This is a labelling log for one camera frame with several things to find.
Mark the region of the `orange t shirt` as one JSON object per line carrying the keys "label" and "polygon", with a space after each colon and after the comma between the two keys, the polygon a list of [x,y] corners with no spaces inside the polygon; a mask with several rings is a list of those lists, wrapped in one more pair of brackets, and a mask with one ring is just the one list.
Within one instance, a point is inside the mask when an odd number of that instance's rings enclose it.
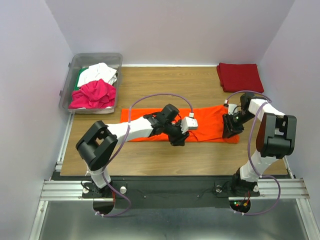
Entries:
{"label": "orange t shirt", "polygon": [[[159,112],[162,108],[134,108],[131,111],[131,120],[136,120],[147,114]],[[181,117],[189,115],[189,108],[180,108],[179,114]],[[194,117],[197,120],[197,130],[192,130],[186,142],[196,143],[228,143],[238,144],[240,137],[238,135],[230,138],[223,138],[224,122],[223,115],[228,113],[228,110],[223,105],[194,108]],[[129,109],[123,108],[120,115],[120,123],[127,122]],[[130,142],[168,142],[168,136],[164,133],[152,137],[141,137]]]}

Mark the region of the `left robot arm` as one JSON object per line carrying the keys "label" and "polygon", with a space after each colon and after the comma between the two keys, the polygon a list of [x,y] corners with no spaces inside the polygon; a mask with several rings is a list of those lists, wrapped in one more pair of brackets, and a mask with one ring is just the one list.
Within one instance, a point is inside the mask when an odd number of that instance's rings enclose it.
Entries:
{"label": "left robot arm", "polygon": [[179,113],[174,105],[167,104],[161,111],[145,114],[130,122],[107,125],[101,120],[96,121],[75,145],[86,163],[95,193],[100,197],[111,193],[107,165],[114,159],[112,155],[117,145],[123,146],[131,140],[165,134],[172,146],[184,146],[189,131],[197,129],[198,122],[193,112],[176,120]]}

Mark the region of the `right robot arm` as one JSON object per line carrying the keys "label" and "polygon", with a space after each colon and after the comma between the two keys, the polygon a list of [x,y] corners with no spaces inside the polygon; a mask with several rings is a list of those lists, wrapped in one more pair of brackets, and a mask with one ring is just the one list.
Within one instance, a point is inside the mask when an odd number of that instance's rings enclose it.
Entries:
{"label": "right robot arm", "polygon": [[244,131],[249,120],[260,122],[255,139],[255,151],[247,144],[248,161],[232,176],[230,192],[235,195],[258,192],[258,180],[265,170],[277,160],[293,153],[296,140],[297,118],[272,106],[269,97],[255,91],[240,91],[240,105],[228,99],[224,107],[228,112],[222,116],[222,137],[229,139]]}

